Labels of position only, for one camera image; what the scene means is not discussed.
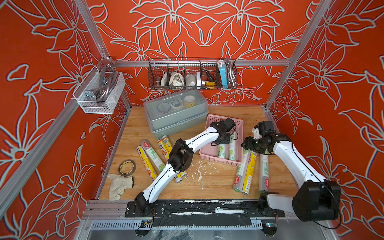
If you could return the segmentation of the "pink plastic basket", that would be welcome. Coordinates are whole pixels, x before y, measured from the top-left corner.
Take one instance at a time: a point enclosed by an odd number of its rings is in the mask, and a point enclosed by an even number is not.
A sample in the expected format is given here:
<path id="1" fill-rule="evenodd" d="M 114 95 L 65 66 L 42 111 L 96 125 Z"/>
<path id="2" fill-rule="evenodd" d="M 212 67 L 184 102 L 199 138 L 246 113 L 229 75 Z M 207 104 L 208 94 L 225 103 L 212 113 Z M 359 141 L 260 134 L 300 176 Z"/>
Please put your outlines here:
<path id="1" fill-rule="evenodd" d="M 199 150 L 200 158 L 207 161 L 238 167 L 242 163 L 241 141 L 244 136 L 244 121 L 231 118 L 232 129 L 224 137 Z"/>

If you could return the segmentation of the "long yellow wrap roll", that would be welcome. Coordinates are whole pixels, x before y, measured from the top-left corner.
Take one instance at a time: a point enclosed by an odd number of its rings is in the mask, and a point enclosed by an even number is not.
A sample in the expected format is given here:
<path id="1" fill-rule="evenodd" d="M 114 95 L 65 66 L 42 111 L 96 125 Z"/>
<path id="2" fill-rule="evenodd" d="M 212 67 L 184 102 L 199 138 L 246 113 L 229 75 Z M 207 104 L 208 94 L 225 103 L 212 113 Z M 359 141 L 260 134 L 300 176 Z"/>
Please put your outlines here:
<path id="1" fill-rule="evenodd" d="M 253 174 L 255 171 L 256 159 L 257 159 L 257 154 L 255 152 L 251 151 L 249 163 L 247 165 L 247 170 L 246 170 L 246 174 L 245 174 L 244 185 L 243 185 L 243 189 L 242 189 L 242 193 L 246 196 L 248 196 L 250 194 L 250 189 L 251 189 L 251 185 L 252 185 L 252 178 L 253 178 Z"/>

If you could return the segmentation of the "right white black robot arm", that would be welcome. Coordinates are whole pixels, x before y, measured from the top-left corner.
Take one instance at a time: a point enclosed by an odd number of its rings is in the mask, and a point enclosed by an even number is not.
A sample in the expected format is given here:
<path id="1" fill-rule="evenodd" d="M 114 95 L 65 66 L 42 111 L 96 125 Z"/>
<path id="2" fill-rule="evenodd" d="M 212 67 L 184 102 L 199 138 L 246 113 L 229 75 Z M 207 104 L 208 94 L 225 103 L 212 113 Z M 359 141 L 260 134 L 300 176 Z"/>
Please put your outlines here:
<path id="1" fill-rule="evenodd" d="M 253 137 L 245 138 L 242 147 L 259 155 L 278 156 L 298 187 L 294 197 L 266 194 L 268 208 L 293 213 L 303 222 L 336 220 L 341 213 L 339 184 L 315 170 L 287 135 L 276 132 L 271 121 L 259 122 L 253 133 Z"/>

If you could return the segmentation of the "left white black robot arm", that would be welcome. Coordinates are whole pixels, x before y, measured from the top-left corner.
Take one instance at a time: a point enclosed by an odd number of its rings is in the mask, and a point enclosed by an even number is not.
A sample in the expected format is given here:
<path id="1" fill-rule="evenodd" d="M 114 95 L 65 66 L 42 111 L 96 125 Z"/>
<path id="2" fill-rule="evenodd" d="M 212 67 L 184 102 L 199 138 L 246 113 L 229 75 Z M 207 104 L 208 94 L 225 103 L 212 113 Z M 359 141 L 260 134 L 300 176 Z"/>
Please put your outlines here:
<path id="1" fill-rule="evenodd" d="M 236 124 L 231 118 L 210 123 L 209 127 L 195 137 L 178 139 L 170 153 L 169 160 L 160 175 L 135 198 L 137 209 L 142 213 L 150 204 L 157 201 L 161 192 L 177 176 L 192 164 L 194 154 L 208 144 L 228 144 L 236 131 Z"/>

